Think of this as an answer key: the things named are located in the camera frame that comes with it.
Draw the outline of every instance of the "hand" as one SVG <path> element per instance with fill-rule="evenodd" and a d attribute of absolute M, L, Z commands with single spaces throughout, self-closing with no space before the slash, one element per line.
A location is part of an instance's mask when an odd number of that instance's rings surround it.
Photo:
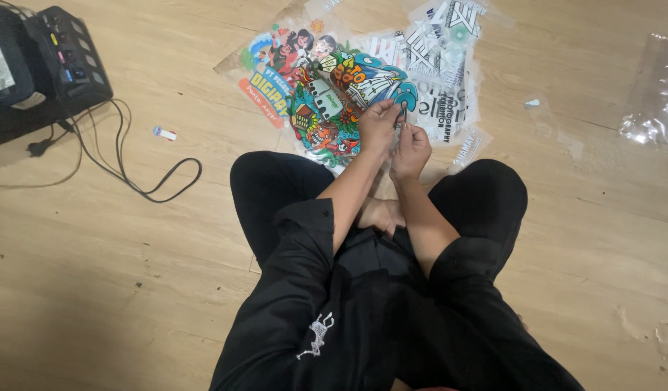
<path fill-rule="evenodd" d="M 392 146 L 394 125 L 403 120 L 399 115 L 400 104 L 388 99 L 377 102 L 363 113 L 358 120 L 361 153 L 370 153 L 387 156 Z"/>
<path fill-rule="evenodd" d="M 394 236 L 397 226 L 406 227 L 398 200 L 378 200 L 367 197 L 358 213 L 359 228 L 377 227 L 389 237 Z"/>
<path fill-rule="evenodd" d="M 394 185 L 397 186 L 405 180 L 418 180 L 423 167 L 431 158 L 431 152 L 433 148 L 423 128 L 407 122 L 401 124 L 399 142 L 394 148 L 390 169 L 390 178 Z"/>

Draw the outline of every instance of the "white embroidery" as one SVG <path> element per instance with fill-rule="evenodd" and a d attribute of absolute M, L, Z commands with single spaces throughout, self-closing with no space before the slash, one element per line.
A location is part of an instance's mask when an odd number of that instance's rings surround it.
<path fill-rule="evenodd" d="M 331 319 L 331 317 L 332 317 L 331 312 L 320 323 L 320 318 L 321 317 L 322 317 L 322 314 L 320 314 L 317 317 L 317 320 L 313 321 L 312 324 L 309 327 L 309 329 L 314 331 L 314 341 L 310 342 L 310 345 L 312 346 L 312 350 L 306 350 L 303 353 L 300 353 L 297 356 L 295 356 L 298 360 L 300 360 L 300 356 L 302 356 L 304 354 L 307 354 L 307 353 L 312 354 L 314 357 L 317 357 L 317 356 L 320 355 L 320 348 L 324 345 L 324 335 L 327 333 L 327 330 L 329 330 L 329 328 L 334 325 L 334 319 Z M 326 324 L 327 319 L 331 320 L 331 323 L 329 325 Z"/>

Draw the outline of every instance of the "leg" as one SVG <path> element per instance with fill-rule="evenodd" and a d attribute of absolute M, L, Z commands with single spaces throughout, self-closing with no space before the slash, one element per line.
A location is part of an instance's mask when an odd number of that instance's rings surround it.
<path fill-rule="evenodd" d="M 443 178 L 428 197 L 460 235 L 502 245 L 502 257 L 490 275 L 495 280 L 512 253 L 527 210 L 527 188 L 520 176 L 499 161 L 481 159 Z"/>
<path fill-rule="evenodd" d="M 316 198 L 333 181 L 323 165 L 301 156 L 260 151 L 237 158 L 231 168 L 235 211 L 260 266 L 278 245 L 276 212 Z"/>

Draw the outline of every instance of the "black shirt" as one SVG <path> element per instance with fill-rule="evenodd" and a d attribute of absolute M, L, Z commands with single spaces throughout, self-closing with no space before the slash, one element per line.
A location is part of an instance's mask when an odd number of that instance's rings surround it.
<path fill-rule="evenodd" d="M 235 317 L 210 391 L 581 390 L 486 276 L 500 247 L 461 237 L 428 280 L 405 230 L 352 229 L 333 254 L 331 200 L 281 209 L 281 242 Z"/>

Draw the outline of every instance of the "wooden floor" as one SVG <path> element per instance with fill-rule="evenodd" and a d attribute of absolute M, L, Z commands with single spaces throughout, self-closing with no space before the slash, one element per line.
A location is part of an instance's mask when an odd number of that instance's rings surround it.
<path fill-rule="evenodd" d="M 344 0 L 336 10 L 356 32 L 403 28 L 404 2 Z M 287 0 L 57 3 L 86 21 L 116 96 L 133 111 L 131 178 L 152 187 L 186 156 L 204 174 L 164 205 L 87 160 L 59 186 L 0 190 L 0 390 L 205 390 L 259 279 L 233 209 L 231 164 L 244 152 L 290 148 L 212 68 Z M 616 131 L 648 34 L 668 35 L 668 1 L 495 4 L 516 24 L 485 22 L 475 52 L 485 77 L 481 127 L 495 137 L 482 157 L 515 168 L 530 195 L 497 284 L 585 388 L 668 390 L 668 155 Z M 523 107 L 534 93 L 547 99 L 561 137 L 536 129 Z M 114 114 L 96 115 L 108 161 Z M 92 143 L 90 122 L 82 124 Z M 177 141 L 154 137 L 156 125 Z M 0 183 L 70 172 L 72 137 L 26 157 L 26 145 L 46 136 L 0 146 Z M 432 167 L 447 167 L 453 154 L 434 152 Z M 165 194 L 194 174 L 181 171 Z"/>

